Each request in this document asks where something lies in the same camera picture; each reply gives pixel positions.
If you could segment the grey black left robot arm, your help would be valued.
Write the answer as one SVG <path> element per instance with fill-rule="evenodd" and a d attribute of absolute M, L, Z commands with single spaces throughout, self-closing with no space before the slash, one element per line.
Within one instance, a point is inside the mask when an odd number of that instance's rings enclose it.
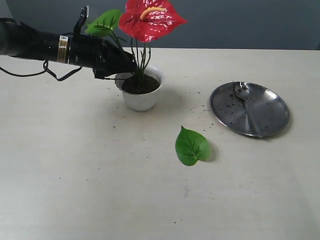
<path fill-rule="evenodd" d="M 20 59 L 43 62 L 43 73 L 61 82 L 82 68 L 93 70 L 96 79 L 106 80 L 112 75 L 133 73 L 137 69 L 133 55 L 110 41 L 81 34 L 85 17 L 80 17 L 73 32 L 54 34 L 39 31 L 13 18 L 0 19 L 0 53 Z M 50 70 L 49 62 L 77 66 L 62 77 Z"/>

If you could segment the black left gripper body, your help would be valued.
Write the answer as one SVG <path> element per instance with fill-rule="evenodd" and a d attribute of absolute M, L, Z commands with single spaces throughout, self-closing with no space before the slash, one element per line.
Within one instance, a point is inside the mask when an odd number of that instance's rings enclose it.
<path fill-rule="evenodd" d="M 73 38 L 72 33 L 47 34 L 47 60 L 85 68 L 98 68 L 101 38 L 83 35 Z"/>

